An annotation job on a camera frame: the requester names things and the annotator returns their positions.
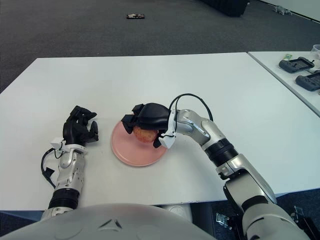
cup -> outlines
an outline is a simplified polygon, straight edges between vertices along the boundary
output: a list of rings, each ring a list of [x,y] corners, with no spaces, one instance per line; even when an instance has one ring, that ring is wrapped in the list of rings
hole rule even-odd
[[[313,45],[313,48],[310,52],[311,56],[315,59],[320,59],[320,44]]]

table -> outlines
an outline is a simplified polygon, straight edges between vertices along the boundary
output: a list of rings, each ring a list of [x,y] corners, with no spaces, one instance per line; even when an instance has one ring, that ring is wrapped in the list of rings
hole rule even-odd
[[[296,84],[296,78],[299,75],[310,75],[308,71],[296,73],[288,73],[279,67],[279,62],[286,54],[291,54],[291,59],[305,57],[313,60],[309,51],[250,51],[248,53],[273,76],[275,76],[283,85],[292,91],[299,99],[301,99],[310,109],[312,109],[320,117],[320,90],[308,91]],[[320,60],[315,60],[316,69],[320,69]]]
[[[111,150],[114,126],[134,105],[168,106],[181,93],[205,100],[276,194],[320,187],[320,118],[244,52],[38,58],[0,94],[0,209],[48,207],[53,188],[41,174],[41,157],[75,105],[97,112],[99,126],[99,141],[87,145],[79,207],[225,200],[224,181],[187,136],[147,167],[128,166]],[[207,116],[192,97],[178,108]],[[47,166],[57,166],[52,155]]]

wall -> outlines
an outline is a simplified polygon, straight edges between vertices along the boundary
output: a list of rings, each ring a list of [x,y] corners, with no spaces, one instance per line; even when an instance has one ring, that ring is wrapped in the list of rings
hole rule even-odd
[[[293,12],[320,21],[320,0],[263,0],[263,2],[281,5]]]

wire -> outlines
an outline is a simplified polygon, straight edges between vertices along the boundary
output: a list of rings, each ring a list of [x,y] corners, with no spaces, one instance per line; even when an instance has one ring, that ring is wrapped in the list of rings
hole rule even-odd
[[[198,97],[197,95],[194,95],[194,94],[192,94],[192,93],[184,93],[184,94],[181,94],[181,95],[177,96],[175,99],[173,99],[172,102],[170,103],[170,106],[169,106],[169,112],[171,112],[171,108],[172,108],[172,105],[174,104],[174,102],[175,102],[175,110],[177,111],[178,101],[179,101],[179,99],[180,99],[181,97],[183,97],[183,96],[192,96],[192,97],[195,97],[195,98],[199,99],[199,100],[201,101],[201,103],[205,106],[205,109],[206,109],[207,112],[208,112],[208,115],[209,115],[210,120],[211,120],[211,121],[214,120],[214,118],[213,118],[213,116],[212,116],[212,113],[211,113],[211,111],[210,111],[210,108],[209,108],[208,105],[205,103],[205,101],[204,101],[202,98],[200,98],[200,97]],[[176,132],[176,131],[177,131],[177,126],[178,126],[177,114],[175,114],[174,119],[175,119],[175,129],[174,129],[174,131]]]
[[[56,159],[61,158],[61,156],[62,156],[63,154],[64,154],[64,152],[61,152],[60,156],[57,156],[56,150],[54,150],[54,156],[55,156]]]
[[[50,148],[48,151],[46,151],[41,159],[41,172],[42,175],[44,176],[44,178],[51,184],[51,186],[55,189],[56,186],[54,185],[54,183],[51,181],[50,176],[53,173],[53,170],[51,169],[51,171],[48,171],[48,169],[50,168],[46,168],[46,170],[44,169],[44,161],[46,156],[51,153],[52,151],[54,151],[54,148]]]

plate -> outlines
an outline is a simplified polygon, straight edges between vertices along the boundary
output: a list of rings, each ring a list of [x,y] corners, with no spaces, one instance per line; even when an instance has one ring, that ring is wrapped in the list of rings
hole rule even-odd
[[[111,147],[119,160],[135,167],[154,164],[167,151],[163,146],[154,148],[153,142],[144,143],[133,133],[128,134],[121,121],[113,129]]]

